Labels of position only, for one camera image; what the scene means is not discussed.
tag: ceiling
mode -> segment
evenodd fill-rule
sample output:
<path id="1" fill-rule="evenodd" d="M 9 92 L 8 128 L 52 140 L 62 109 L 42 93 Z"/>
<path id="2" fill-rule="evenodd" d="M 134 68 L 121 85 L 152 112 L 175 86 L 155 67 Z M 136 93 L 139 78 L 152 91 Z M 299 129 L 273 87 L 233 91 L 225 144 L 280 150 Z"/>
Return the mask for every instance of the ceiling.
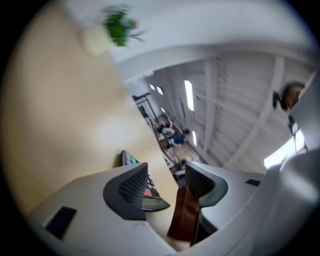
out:
<path id="1" fill-rule="evenodd" d="M 288 113 L 273 110 L 271 93 L 288 81 L 305 83 L 313 71 L 273 54 L 223 52 L 156 70 L 146 81 L 163 89 L 163 95 L 150 92 L 166 114 L 195 131 L 195 149 L 206 162 L 264 173 L 264 159 L 291 137 Z M 192 83 L 194 111 L 188 108 L 184 80 Z"/>
<path id="2" fill-rule="evenodd" d="M 302 20 L 279 0 L 63 0 L 62 3 L 82 27 L 98 22 L 106 6 L 132 7 L 131 16 L 145 31 L 141 37 L 145 43 L 132 40 L 131 48 L 111 49 L 117 63 L 177 46 L 263 43 L 311 50 L 314 45 Z"/>

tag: black panel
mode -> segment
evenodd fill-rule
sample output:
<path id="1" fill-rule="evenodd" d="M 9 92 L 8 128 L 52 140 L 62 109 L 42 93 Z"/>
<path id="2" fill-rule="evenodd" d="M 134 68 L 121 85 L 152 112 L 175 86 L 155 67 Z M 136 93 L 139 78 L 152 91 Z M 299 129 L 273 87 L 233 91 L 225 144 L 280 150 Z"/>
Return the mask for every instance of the black panel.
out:
<path id="1" fill-rule="evenodd" d="M 256 180 L 256 179 L 251 178 L 251 179 L 247 180 L 245 183 L 258 187 L 260 182 L 261 182 L 260 180 Z"/>
<path id="2" fill-rule="evenodd" d="M 227 193 L 228 183 L 221 177 L 190 162 L 185 165 L 186 184 L 199 207 L 216 205 Z"/>
<path id="3" fill-rule="evenodd" d="M 126 152 L 125 150 L 122 150 L 121 155 L 120 155 L 120 159 L 121 159 L 121 165 L 122 166 L 126 166 L 126 165 L 132 165 L 132 164 L 136 164 L 139 163 L 139 161 L 137 159 L 135 159 L 132 155 L 130 155 L 128 152 Z M 149 171 L 148 171 L 148 178 L 147 178 L 147 182 L 148 182 L 148 189 L 150 190 L 152 196 L 148 196 L 148 195 L 144 195 L 143 196 L 143 200 L 142 200 L 142 209 L 145 212 L 158 212 L 164 209 L 167 209 L 168 207 L 170 207 L 170 204 L 168 204 L 166 201 L 164 201 L 150 175 L 149 175 Z"/>
<path id="4" fill-rule="evenodd" d="M 185 168 L 185 179 L 191 194 L 197 200 L 215 188 L 215 183 L 213 180 L 190 167 Z"/>
<path id="5" fill-rule="evenodd" d="M 194 234 L 190 246 L 201 242 L 217 230 L 218 229 L 215 226 L 213 226 L 209 221 L 207 221 L 206 218 L 202 216 L 201 212 L 198 212 L 195 220 Z"/>
<path id="6" fill-rule="evenodd" d="M 122 196 L 123 200 L 133 205 L 134 207 L 141 209 L 145 190 L 148 186 L 148 169 L 143 168 L 136 172 L 131 177 L 124 180 L 119 188 L 118 192 Z"/>
<path id="7" fill-rule="evenodd" d="M 62 239 L 76 212 L 76 209 L 62 206 L 53 219 L 46 225 L 45 229 L 56 238 Z"/>
<path id="8" fill-rule="evenodd" d="M 142 203 L 147 185 L 148 164 L 144 162 L 111 179 L 103 189 L 103 199 L 123 219 L 145 221 Z"/>

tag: wall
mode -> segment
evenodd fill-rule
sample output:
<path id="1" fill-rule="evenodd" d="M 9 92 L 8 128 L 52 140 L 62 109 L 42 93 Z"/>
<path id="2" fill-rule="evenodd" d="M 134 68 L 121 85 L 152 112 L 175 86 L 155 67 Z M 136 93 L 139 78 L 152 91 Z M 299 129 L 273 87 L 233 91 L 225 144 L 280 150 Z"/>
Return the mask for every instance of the wall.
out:
<path id="1" fill-rule="evenodd" d="M 147 99 L 150 102 L 150 105 L 154 111 L 156 117 L 160 117 L 163 112 L 159 107 L 159 104 L 155 100 L 155 94 L 159 94 L 157 91 L 151 90 L 149 84 L 144 79 L 134 79 L 130 82 L 127 82 L 130 95 L 132 96 L 141 96 L 147 93 L 151 93 L 151 95 L 147 96 Z"/>
<path id="2" fill-rule="evenodd" d="M 155 71 L 174 65 L 206 60 L 216 57 L 223 52 L 246 52 L 276 54 L 291 60 L 314 66 L 319 58 L 319 52 L 310 52 L 286 45 L 265 43 L 238 43 L 230 45 L 181 45 L 167 47 L 146 52 L 119 63 L 124 80 L 143 74 L 146 71 Z"/>
<path id="3" fill-rule="evenodd" d="M 311 50 L 318 47 L 308 27 L 286 1 L 254 0 L 63 0 L 82 26 L 101 18 L 108 5 L 128 4 L 146 43 L 111 51 L 117 63 L 173 46 L 272 43 Z"/>
<path id="4" fill-rule="evenodd" d="M 18 207 L 27 215 L 66 183 L 117 166 L 117 154 L 126 150 L 148 162 L 158 192 L 171 204 L 162 211 L 170 220 L 178 187 L 155 136 L 112 57 L 83 51 L 79 30 L 50 3 L 28 25 L 8 64 L 1 149 Z"/>

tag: light fixture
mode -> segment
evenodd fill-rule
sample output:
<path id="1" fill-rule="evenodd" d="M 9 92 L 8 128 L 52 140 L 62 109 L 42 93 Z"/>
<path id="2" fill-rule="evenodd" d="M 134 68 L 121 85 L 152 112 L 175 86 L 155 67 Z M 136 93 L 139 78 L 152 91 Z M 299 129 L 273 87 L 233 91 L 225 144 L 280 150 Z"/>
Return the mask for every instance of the light fixture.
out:
<path id="1" fill-rule="evenodd" d="M 197 145 L 197 137 L 196 137 L 196 133 L 194 130 L 192 131 L 192 136 L 193 136 L 193 143 L 196 146 Z"/>
<path id="2" fill-rule="evenodd" d="M 269 169 L 272 166 L 281 164 L 286 158 L 293 156 L 294 154 L 296 154 L 296 152 L 303 149 L 304 146 L 305 137 L 302 134 L 301 130 L 298 130 L 295 133 L 295 137 L 291 137 L 278 150 L 264 159 L 265 168 Z"/>
<path id="3" fill-rule="evenodd" d="M 163 91 L 162 91 L 162 89 L 161 89 L 160 87 L 157 86 L 156 89 L 158 90 L 158 93 L 160 93 L 161 95 L 164 94 Z"/>
<path id="4" fill-rule="evenodd" d="M 194 111 L 194 95 L 192 92 L 192 83 L 188 80 L 184 81 L 185 92 L 186 92 L 186 100 L 188 103 L 188 107 L 191 111 Z"/>

